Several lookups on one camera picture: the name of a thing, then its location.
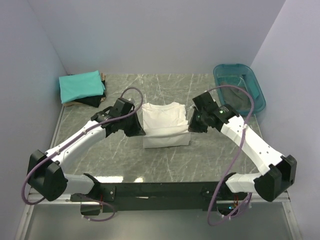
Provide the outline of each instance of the marble surface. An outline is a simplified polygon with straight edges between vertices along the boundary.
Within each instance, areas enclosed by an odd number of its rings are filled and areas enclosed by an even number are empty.
[[[87,105],[65,107],[55,138],[55,144],[78,131],[90,117],[113,106],[122,91],[130,86],[139,88],[143,102],[167,105],[178,102],[186,105],[187,119],[193,109],[192,98],[215,86],[212,74],[109,74],[106,76],[107,98],[99,108]],[[218,94],[212,96],[219,103]],[[126,98],[140,101],[134,90]],[[142,124],[142,111],[138,111]],[[256,117],[249,122],[260,135]],[[238,147],[214,129],[208,133],[191,133],[189,146],[143,149],[142,137],[126,137],[122,131],[92,146],[72,163],[66,174],[88,173],[106,182],[197,182],[218,181],[231,163]],[[241,153],[233,172],[258,172],[252,161]]]

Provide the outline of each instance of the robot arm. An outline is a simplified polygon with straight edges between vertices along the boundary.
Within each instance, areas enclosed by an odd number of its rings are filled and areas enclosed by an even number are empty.
[[[193,98],[193,102],[195,110],[189,125],[190,132],[206,133],[208,127],[216,128],[239,146],[245,129],[242,150],[259,173],[228,175],[225,183],[232,193],[258,193],[272,202],[294,183],[297,161],[291,155],[284,157],[270,147],[248,125],[244,125],[244,119],[230,105],[219,107],[209,92]]]
[[[35,188],[48,201],[57,199],[62,194],[90,194],[100,188],[100,183],[89,174],[71,175],[64,174],[70,164],[95,143],[108,137],[111,133],[123,130],[127,137],[143,136],[137,114],[124,119],[109,122],[92,129],[98,123],[108,119],[118,118],[129,114],[134,103],[125,98],[118,98],[113,107],[108,107],[97,112],[85,126],[58,146],[47,150],[45,153],[37,150],[29,160],[28,173],[47,156],[57,153],[49,161],[39,167],[29,178],[28,183]]]

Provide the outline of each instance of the light purple wall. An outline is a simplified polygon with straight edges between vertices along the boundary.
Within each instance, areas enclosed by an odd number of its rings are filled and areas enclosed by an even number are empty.
[[[267,103],[262,135],[297,159],[289,194],[304,240],[319,240],[320,1],[287,0],[251,67]]]
[[[14,238],[30,154],[48,149],[66,72],[26,0],[0,3],[0,239]]]
[[[66,71],[251,65],[285,0],[28,0]]]

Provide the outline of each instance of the transparent blue tub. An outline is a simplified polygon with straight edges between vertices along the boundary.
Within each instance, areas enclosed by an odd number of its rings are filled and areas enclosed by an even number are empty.
[[[216,86],[235,85],[245,89],[254,100],[253,113],[259,113],[266,107],[266,100],[252,69],[243,64],[220,64],[213,70]],[[229,104],[241,115],[248,115],[251,105],[249,98],[233,88],[219,88],[217,93],[221,104]]]

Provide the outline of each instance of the teal towel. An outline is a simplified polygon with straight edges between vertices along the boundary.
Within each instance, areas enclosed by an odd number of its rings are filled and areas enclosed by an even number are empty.
[[[99,71],[61,76],[59,83],[61,103],[63,104],[76,99],[102,95],[106,89],[101,82]]]

